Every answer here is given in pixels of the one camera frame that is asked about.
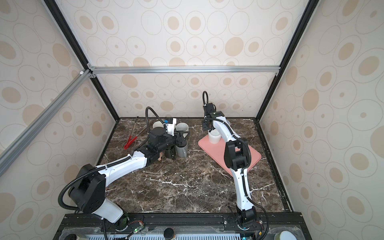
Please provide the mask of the pale pink mug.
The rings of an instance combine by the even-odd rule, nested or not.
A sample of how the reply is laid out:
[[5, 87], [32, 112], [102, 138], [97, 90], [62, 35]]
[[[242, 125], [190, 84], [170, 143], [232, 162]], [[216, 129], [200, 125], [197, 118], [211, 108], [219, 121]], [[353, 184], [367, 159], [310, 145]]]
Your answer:
[[163, 128], [164, 124], [161, 121], [156, 121], [153, 123], [153, 129], [155, 128]]

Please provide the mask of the dark grey mug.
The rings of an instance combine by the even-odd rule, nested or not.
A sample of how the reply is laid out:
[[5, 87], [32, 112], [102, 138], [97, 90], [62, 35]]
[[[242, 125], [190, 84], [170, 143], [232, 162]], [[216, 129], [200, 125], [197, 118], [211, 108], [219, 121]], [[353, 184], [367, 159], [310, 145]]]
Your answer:
[[175, 146], [176, 154], [180, 158], [186, 158], [188, 156], [188, 142], [184, 141], [180, 146]]

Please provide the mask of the speckled cream mug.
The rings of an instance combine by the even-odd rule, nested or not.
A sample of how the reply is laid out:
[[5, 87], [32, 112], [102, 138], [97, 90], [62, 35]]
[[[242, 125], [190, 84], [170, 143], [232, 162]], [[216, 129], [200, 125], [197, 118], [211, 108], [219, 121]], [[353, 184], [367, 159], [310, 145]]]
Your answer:
[[176, 125], [176, 131], [177, 132], [183, 132], [188, 133], [189, 132], [189, 125], [186, 123], [179, 123]]

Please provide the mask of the white ribbed mug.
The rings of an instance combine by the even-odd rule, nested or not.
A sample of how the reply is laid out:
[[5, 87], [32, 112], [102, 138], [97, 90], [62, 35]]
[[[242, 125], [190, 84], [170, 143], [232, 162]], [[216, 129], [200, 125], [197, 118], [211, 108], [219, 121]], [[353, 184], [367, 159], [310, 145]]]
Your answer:
[[209, 142], [214, 145], [218, 144], [220, 142], [220, 139], [222, 138], [220, 132], [217, 129], [209, 131], [208, 137]]

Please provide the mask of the black mug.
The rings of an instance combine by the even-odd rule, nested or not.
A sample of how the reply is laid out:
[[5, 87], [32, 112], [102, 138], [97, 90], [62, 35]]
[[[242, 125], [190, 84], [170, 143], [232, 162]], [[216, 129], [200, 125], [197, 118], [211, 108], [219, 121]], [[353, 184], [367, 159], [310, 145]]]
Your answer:
[[165, 150], [165, 157], [167, 159], [176, 159], [176, 149], [175, 147], [171, 147], [170, 149]]

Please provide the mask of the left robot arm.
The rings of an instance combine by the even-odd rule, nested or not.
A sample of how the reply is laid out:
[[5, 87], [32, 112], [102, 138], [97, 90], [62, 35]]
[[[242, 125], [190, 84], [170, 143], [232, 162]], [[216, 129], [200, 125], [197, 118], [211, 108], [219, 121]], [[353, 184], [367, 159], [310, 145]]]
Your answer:
[[95, 214], [110, 223], [117, 223], [124, 211], [106, 198], [106, 188], [117, 179], [153, 164], [162, 153], [173, 153], [175, 147], [184, 147], [188, 135], [188, 131], [175, 131], [171, 135], [164, 128], [154, 128], [132, 155], [106, 165], [84, 165], [76, 178], [59, 193], [58, 204], [66, 210]]

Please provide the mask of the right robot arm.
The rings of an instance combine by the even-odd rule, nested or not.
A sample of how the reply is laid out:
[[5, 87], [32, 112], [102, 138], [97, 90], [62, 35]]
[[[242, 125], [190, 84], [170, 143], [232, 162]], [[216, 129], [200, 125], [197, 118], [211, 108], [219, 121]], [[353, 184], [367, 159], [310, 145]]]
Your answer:
[[224, 162], [233, 174], [237, 194], [237, 221], [240, 229], [249, 229], [257, 221], [256, 204], [251, 197], [248, 183], [248, 167], [251, 165], [251, 151], [246, 139], [242, 139], [228, 124], [225, 115], [217, 111], [213, 103], [203, 102], [203, 130], [217, 130], [225, 141]]

